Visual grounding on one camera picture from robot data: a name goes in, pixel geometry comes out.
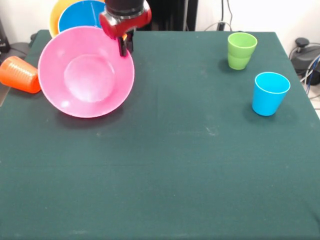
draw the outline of table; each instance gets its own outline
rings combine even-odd
[[[277,36],[245,70],[228,32],[137,32],[135,83],[95,119],[11,89],[0,108],[0,239],[319,239],[320,122]],[[27,61],[50,40],[41,30]],[[291,82],[271,117],[254,77]]]

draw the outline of orange cup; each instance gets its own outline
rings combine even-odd
[[[41,90],[38,70],[17,56],[8,57],[1,64],[0,82],[31,94],[36,94]]]

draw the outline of green cup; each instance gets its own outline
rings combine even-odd
[[[258,40],[245,32],[235,32],[228,37],[228,64],[234,70],[242,70],[249,63]]]

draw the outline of plastic cup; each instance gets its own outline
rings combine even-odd
[[[289,89],[289,80],[279,73],[258,74],[255,77],[252,109],[261,116],[275,114]]]
[[[3,85],[31,94],[41,90],[38,70],[17,56],[3,61],[0,66],[0,81]]]
[[[234,70],[242,70],[248,65],[258,40],[246,32],[235,32],[228,37],[228,64]]]

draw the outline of cup rim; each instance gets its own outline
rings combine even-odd
[[[289,87],[287,88],[287,90],[282,91],[282,92],[267,91],[267,90],[263,89],[262,87],[260,87],[259,84],[257,83],[257,78],[258,78],[260,75],[262,75],[262,74],[276,74],[276,75],[279,75],[279,76],[283,77],[283,78],[289,83]],[[283,75],[280,74],[280,73],[273,72],[273,71],[264,71],[264,72],[259,73],[257,76],[255,76],[254,82],[255,82],[255,85],[256,85],[259,89],[261,89],[262,91],[264,91],[264,92],[266,92],[266,93],[268,93],[268,94],[285,94],[285,93],[288,92],[288,91],[290,90],[290,88],[291,88],[291,83],[290,83],[290,81],[288,80],[288,78],[286,78],[285,76],[283,76]]]
[[[233,43],[230,41],[230,37],[231,37],[232,35],[238,35],[238,34],[244,34],[244,35],[249,35],[249,36],[253,37],[253,38],[255,39],[255,44],[252,45],[252,46],[237,46],[237,45],[233,44]],[[252,34],[247,33],[247,32],[234,32],[234,33],[231,33],[231,34],[228,36],[228,42],[229,42],[232,46],[234,46],[234,47],[236,47],[236,48],[240,48],[240,49],[251,49],[251,48],[254,48],[254,47],[257,46],[257,44],[258,44],[258,39],[257,39],[255,36],[253,36]]]

